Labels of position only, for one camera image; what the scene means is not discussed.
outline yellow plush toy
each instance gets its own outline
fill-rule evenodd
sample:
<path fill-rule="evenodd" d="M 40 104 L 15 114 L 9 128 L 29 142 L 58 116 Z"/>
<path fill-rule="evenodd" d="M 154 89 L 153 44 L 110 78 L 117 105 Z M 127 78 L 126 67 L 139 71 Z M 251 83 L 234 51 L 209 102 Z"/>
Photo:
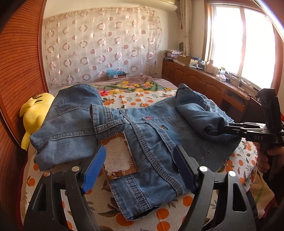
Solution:
<path fill-rule="evenodd" d="M 20 117 L 24 116 L 23 122 L 26 133 L 22 139 L 21 148 L 28 150 L 30 135 L 42 126 L 48 110 L 54 100 L 54 96 L 43 93 L 36 98 L 30 98 L 20 110 Z"/>

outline window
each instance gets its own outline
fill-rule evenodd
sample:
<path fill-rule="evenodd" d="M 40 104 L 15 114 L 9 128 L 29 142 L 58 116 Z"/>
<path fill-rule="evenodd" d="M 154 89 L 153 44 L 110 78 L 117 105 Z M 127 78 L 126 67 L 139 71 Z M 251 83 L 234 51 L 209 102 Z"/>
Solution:
<path fill-rule="evenodd" d="M 276 49 L 271 21 L 245 7 L 213 5 L 210 59 L 214 66 L 260 88 L 270 88 Z"/>

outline floral blanket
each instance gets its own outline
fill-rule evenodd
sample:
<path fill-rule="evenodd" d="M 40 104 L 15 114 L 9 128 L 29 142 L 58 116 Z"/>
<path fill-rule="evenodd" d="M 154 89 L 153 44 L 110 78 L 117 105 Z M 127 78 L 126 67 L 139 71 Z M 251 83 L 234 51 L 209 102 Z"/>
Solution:
<path fill-rule="evenodd" d="M 123 89 L 123 85 L 129 86 L 129 84 L 122 83 L 121 88 Z M 132 92 L 102 96 L 102 100 L 103 105 L 109 108 L 139 108 L 147 107 L 162 99 L 174 96 L 175 94 L 176 91 L 167 90 Z M 24 220 L 35 187 L 43 174 L 43 172 L 40 172 L 38 165 L 34 162 L 36 151 L 31 145 L 29 146 L 28 153 L 29 159 L 25 167 L 21 198 L 22 221 Z M 239 146 L 220 168 L 219 172 L 221 174 L 227 174 L 228 171 L 233 170 L 244 186 L 244 190 L 248 191 L 256 177 L 256 159 L 255 146 L 252 142 L 247 142 L 242 138 Z M 51 169 L 51 171 L 53 173 L 66 171 L 79 164 L 80 161 L 81 160 L 77 160 L 57 165 Z M 69 229 L 76 231 L 77 228 L 72 217 L 65 190 L 61 191 L 61 197 L 68 227 Z M 103 171 L 101 171 L 94 188 L 89 190 L 85 197 L 101 231 L 176 231 L 185 219 L 185 215 L 192 204 L 194 195 L 191 193 L 184 194 L 164 204 L 158 210 L 153 211 L 151 214 L 140 220 L 127 221 L 120 212 L 106 177 L 103 174 Z M 217 191 L 214 190 L 205 223 L 208 223 L 213 219 L 217 197 Z"/>
<path fill-rule="evenodd" d="M 95 82 L 90 85 L 94 86 L 101 96 L 124 94 L 131 92 L 144 91 L 161 91 L 177 90 L 177 87 L 164 79 L 154 79 L 150 76 L 136 78 L 121 78 L 103 82 Z"/>
<path fill-rule="evenodd" d="M 160 90 L 172 90 L 171 88 L 164 88 L 155 81 L 147 81 L 145 83 L 129 83 L 129 81 L 123 80 L 113 85 L 95 85 L 91 84 L 98 89 L 101 96 L 123 94 L 128 92 L 144 92 L 144 91 L 160 91 Z"/>

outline hand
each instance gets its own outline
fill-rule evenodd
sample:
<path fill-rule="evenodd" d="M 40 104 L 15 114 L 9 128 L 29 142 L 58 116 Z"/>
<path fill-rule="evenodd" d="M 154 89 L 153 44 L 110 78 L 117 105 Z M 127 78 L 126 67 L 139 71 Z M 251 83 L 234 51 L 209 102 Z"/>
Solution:
<path fill-rule="evenodd" d="M 266 173 L 270 169 L 270 166 L 268 164 L 268 156 L 263 153 L 260 143 L 257 144 L 256 148 L 258 155 L 257 157 L 258 170 L 261 171 L 262 173 Z M 278 160 L 275 169 L 275 173 L 277 174 L 280 171 L 280 169 L 284 166 L 284 147 L 274 146 L 272 149 L 267 150 L 267 153 L 270 156 L 278 155 Z"/>

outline white wall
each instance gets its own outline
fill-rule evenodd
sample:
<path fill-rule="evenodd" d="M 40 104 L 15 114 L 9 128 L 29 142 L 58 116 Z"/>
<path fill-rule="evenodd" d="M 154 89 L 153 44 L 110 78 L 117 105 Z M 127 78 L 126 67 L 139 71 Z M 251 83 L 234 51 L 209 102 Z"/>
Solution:
<path fill-rule="evenodd" d="M 205 10 L 204 0 L 191 0 L 192 4 L 192 22 L 191 22 L 191 56 L 202 57 L 204 26 L 205 26 Z"/>
<path fill-rule="evenodd" d="M 98 7 L 137 7 L 141 5 L 125 3 L 122 2 L 125 0 L 47 0 L 44 18 L 61 14 L 68 11 L 74 11 L 79 9 L 88 9 L 88 8 L 98 8 Z M 165 11 L 161 9 L 155 9 L 160 17 L 160 22 L 162 25 L 162 40 L 160 46 L 157 50 L 157 65 L 156 72 L 157 77 L 161 76 L 162 72 L 162 61 L 164 56 L 164 50 L 166 49 L 179 49 L 179 43 L 181 42 L 181 21 L 179 20 L 176 12 L 174 11 Z"/>

